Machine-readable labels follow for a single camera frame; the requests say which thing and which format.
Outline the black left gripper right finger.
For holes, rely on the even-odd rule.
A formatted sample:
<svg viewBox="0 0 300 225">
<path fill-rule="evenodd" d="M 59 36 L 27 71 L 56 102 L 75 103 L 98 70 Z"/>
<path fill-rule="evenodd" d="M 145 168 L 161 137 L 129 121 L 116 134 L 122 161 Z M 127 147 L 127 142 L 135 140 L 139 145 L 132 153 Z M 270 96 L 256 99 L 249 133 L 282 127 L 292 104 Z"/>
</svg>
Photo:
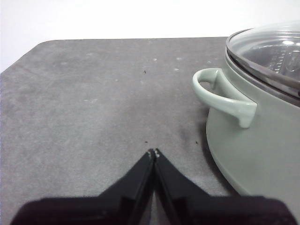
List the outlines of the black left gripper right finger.
<svg viewBox="0 0 300 225">
<path fill-rule="evenodd" d="M 154 149 L 156 194 L 172 225 L 295 225 L 280 200 L 263 196 L 212 196 Z"/>
</svg>

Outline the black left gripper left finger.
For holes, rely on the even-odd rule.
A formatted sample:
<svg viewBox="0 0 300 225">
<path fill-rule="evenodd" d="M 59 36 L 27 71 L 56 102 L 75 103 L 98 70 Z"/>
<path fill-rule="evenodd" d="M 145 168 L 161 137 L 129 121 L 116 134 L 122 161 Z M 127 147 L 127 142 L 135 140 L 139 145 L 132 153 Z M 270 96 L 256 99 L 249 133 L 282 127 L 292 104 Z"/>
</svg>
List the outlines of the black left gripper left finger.
<svg viewBox="0 0 300 225">
<path fill-rule="evenodd" d="M 151 205 L 155 152 L 148 150 L 108 189 L 93 197 L 44 198 L 24 204 L 13 225 L 139 225 Z"/>
</svg>

